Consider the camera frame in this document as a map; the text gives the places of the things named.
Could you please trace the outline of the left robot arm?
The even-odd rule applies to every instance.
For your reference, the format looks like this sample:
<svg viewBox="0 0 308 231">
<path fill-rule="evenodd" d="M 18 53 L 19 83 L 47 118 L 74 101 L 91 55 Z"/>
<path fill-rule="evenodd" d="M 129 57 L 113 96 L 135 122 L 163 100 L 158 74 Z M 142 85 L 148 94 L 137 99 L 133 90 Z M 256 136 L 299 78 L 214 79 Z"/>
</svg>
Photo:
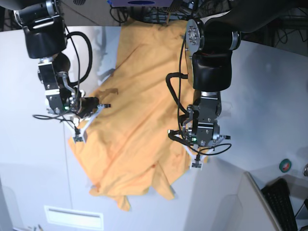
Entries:
<svg viewBox="0 0 308 231">
<path fill-rule="evenodd" d="M 231 57 L 241 44 L 242 34 L 255 32 L 283 12 L 307 4 L 305 0 L 241 0 L 222 16 L 206 21 L 190 19 L 180 50 L 180 58 L 187 62 L 187 73 L 178 71 L 166 76 L 177 105 L 178 124 L 168 137 L 196 156 L 216 155 L 215 149 L 224 138 L 218 125 L 221 92 L 231 85 Z M 171 85 L 173 77 L 188 80 L 194 90 L 193 102 L 187 107 L 181 104 L 181 91 Z"/>
</svg>

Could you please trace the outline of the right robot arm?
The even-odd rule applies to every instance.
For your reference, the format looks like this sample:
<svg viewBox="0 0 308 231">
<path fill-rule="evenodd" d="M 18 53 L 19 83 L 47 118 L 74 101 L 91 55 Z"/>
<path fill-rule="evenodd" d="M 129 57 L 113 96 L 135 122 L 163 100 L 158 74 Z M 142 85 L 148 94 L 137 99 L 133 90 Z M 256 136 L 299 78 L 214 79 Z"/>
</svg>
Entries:
<svg viewBox="0 0 308 231">
<path fill-rule="evenodd" d="M 92 68 L 92 46 L 84 33 L 67 30 L 59 0 L 2 0 L 0 3 L 13 11 L 22 28 L 29 58 L 39 60 L 38 77 L 44 85 L 48 115 L 34 115 L 34 118 L 64 121 L 67 115 L 89 119 L 99 109 L 111 107 L 101 104 L 97 97 L 85 97 L 80 89 Z M 75 82 L 69 79 L 70 60 L 63 53 L 73 36 L 85 40 L 89 54 L 87 70 Z"/>
</svg>

